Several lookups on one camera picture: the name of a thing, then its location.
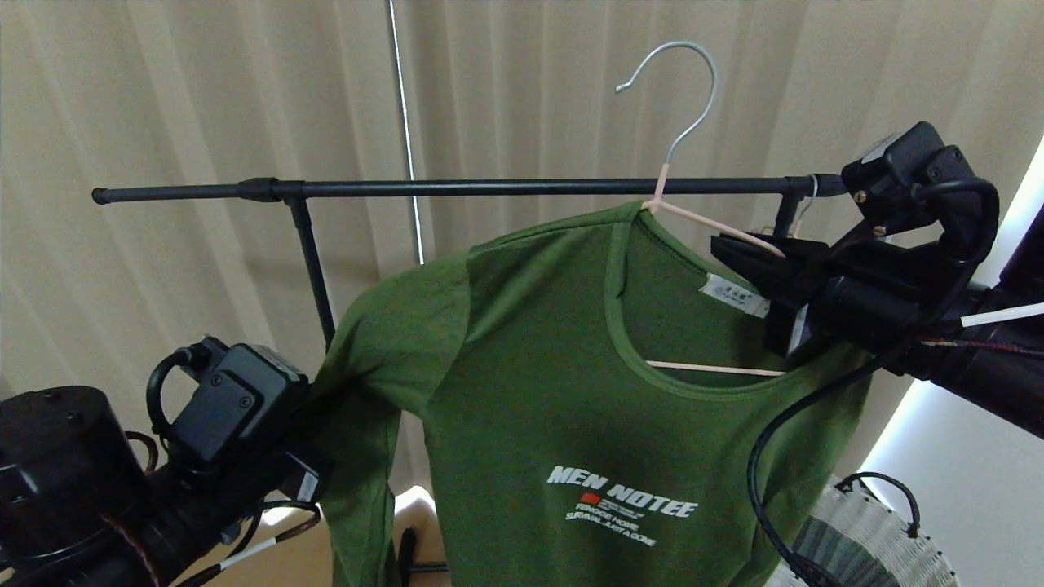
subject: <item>green t-shirt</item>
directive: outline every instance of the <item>green t-shirt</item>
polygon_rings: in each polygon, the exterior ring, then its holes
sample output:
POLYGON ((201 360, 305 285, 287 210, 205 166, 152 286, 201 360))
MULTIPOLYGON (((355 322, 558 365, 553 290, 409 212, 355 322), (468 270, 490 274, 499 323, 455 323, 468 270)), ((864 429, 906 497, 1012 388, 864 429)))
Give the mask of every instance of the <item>green t-shirt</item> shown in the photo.
MULTIPOLYGON (((762 319, 701 291, 711 271, 634 203, 493 240, 361 296, 315 378, 321 394, 348 394, 321 433, 337 462, 323 500, 335 585, 398 584, 387 476, 401 409, 424 422, 456 586, 763 584, 779 558, 746 497, 755 438, 865 355, 847 345, 800 365, 772 355, 762 319)), ((762 456, 784 538, 828 480, 865 393, 805 410, 762 456)))

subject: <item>metal hook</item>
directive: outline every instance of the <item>metal hook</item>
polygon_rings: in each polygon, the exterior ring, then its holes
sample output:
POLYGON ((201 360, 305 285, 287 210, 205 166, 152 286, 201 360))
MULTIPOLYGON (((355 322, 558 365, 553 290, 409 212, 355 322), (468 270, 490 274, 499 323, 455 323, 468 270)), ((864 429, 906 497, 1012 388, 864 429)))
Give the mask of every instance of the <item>metal hook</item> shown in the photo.
POLYGON ((670 49, 672 47, 685 47, 687 49, 692 49, 693 51, 699 53, 699 55, 704 57, 704 61, 707 62, 707 67, 709 67, 711 70, 711 95, 710 97, 707 98, 707 105, 705 105, 704 111, 699 113, 699 118, 696 118, 695 122, 690 124, 689 127, 686 128, 685 131, 682 131, 682 134, 679 135, 677 139, 674 139, 674 142, 670 143, 670 148, 667 149, 667 158, 663 162, 664 165, 670 164, 670 159, 674 156, 674 149, 678 148, 678 144, 681 143, 682 139, 687 137, 689 133, 691 133, 696 126, 699 125, 701 122, 704 121, 704 118, 707 117, 707 113, 710 112, 711 110, 711 104, 714 103, 714 96, 717 95, 717 67, 714 65, 714 57, 711 56, 711 54, 707 51, 707 49, 704 49, 701 45, 697 45, 690 41, 670 41, 668 43, 660 45, 656 49, 652 49, 652 51, 649 54, 645 55, 645 58, 642 60, 642 63, 638 64, 638 69, 636 69, 635 72, 631 74, 631 79, 627 79, 623 84, 620 84, 619 86, 616 87, 617 94, 630 88, 631 85, 635 83, 635 79, 638 78, 638 74, 642 72, 642 69, 645 67, 645 64, 649 62, 649 60, 655 57, 656 54, 659 53, 660 51, 670 49))

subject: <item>basket handle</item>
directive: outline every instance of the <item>basket handle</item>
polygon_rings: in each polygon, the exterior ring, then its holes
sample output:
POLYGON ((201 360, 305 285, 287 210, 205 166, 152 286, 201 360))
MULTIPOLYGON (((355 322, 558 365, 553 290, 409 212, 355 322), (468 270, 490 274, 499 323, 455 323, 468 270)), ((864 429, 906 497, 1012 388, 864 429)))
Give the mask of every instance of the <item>basket handle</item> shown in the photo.
POLYGON ((910 504, 910 514, 914 518, 914 521, 911 521, 910 525, 907 526, 906 529, 906 536, 909 536, 910 538, 917 538, 918 531, 921 529, 921 509, 918 508, 917 498, 914 497, 914 492, 910 491, 910 489, 905 485, 903 485, 903 483, 900 482, 899 479, 885 475, 884 473, 875 473, 874 471, 860 471, 858 473, 852 473, 851 475, 845 477, 844 479, 840 480, 840 483, 835 485, 834 488, 837 489, 838 491, 848 493, 849 491, 852 491, 852 484, 855 483, 857 479, 861 479, 863 477, 873 477, 887 482, 896 486, 899 489, 899 491, 903 492, 903 495, 906 496, 906 501, 909 502, 910 504))

